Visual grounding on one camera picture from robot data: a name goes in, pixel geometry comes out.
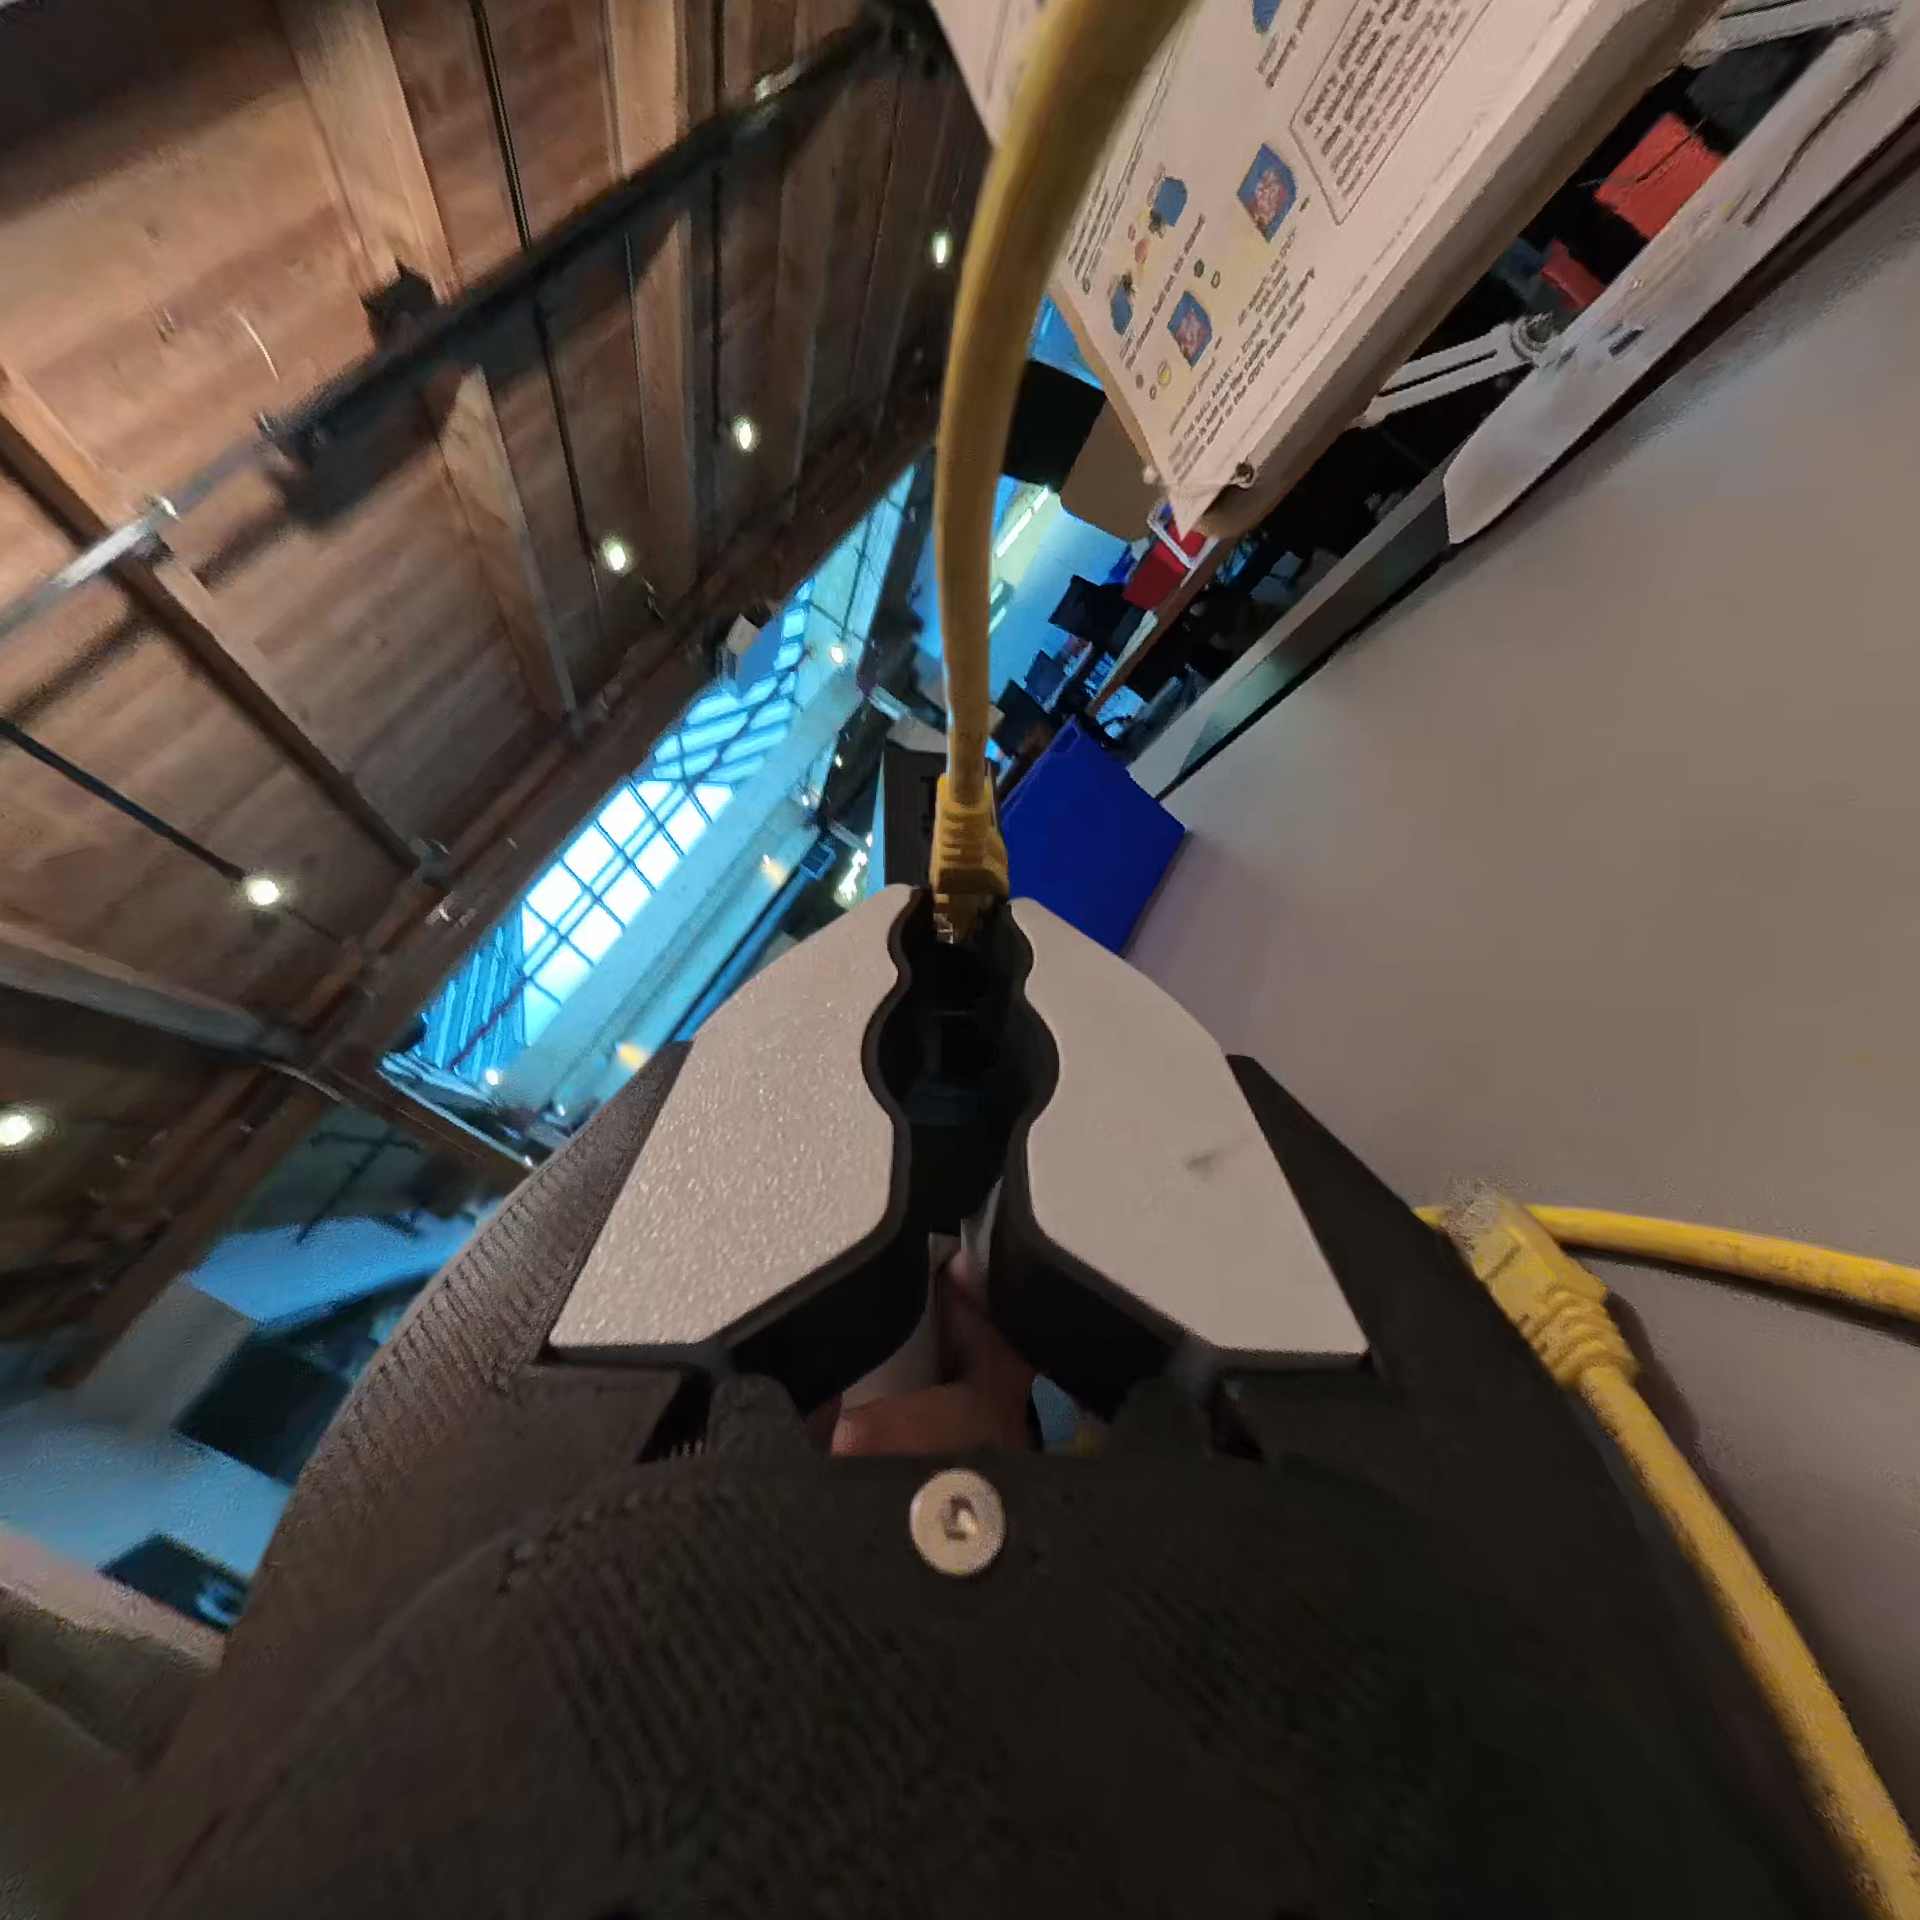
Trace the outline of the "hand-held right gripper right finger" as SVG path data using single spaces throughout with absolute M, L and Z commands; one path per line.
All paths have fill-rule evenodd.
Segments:
M 1208 1032 L 1042 903 L 1004 922 L 1023 1104 L 992 1217 L 992 1312 L 1111 1423 L 1166 1380 L 1351 1372 L 1369 1340 L 1241 1075 Z

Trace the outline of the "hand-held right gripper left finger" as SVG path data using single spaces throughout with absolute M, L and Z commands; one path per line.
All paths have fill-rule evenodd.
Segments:
M 912 1338 L 928 1234 L 879 1041 L 918 905 L 877 889 L 701 1026 L 548 1331 L 557 1359 L 761 1377 L 815 1411 Z

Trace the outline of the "black port block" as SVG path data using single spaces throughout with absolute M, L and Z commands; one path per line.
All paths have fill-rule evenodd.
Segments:
M 1010 903 L 949 943 L 922 888 L 906 889 L 886 949 L 897 983 L 873 1061 L 902 1123 L 906 1209 L 933 1233 L 958 1233 L 1020 1163 L 1057 1087 L 1057 1049 L 1029 1000 L 1037 954 Z

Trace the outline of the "large paned window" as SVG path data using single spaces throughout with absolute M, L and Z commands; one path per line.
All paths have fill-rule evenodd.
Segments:
M 666 884 L 862 660 L 914 475 L 902 472 L 785 597 L 765 669 L 712 682 L 607 792 L 390 1047 L 385 1067 L 495 1088 L 622 935 L 664 929 Z

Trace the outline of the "blue storage bin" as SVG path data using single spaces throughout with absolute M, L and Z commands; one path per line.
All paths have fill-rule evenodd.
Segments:
M 1014 901 L 1042 905 L 1124 954 L 1178 855 L 1186 827 L 1104 738 L 1070 723 L 998 810 Z

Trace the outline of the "printed instruction sheet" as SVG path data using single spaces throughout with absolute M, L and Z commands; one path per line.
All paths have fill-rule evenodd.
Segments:
M 998 152 L 944 495 L 1013 421 L 1049 297 L 1177 527 L 1247 527 L 1712 11 L 933 4 Z

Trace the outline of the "red storage box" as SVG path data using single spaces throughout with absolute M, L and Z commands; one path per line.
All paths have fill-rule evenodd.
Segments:
M 1664 113 L 1596 185 L 1592 201 L 1648 242 L 1719 167 L 1721 154 L 1714 145 L 1676 113 Z

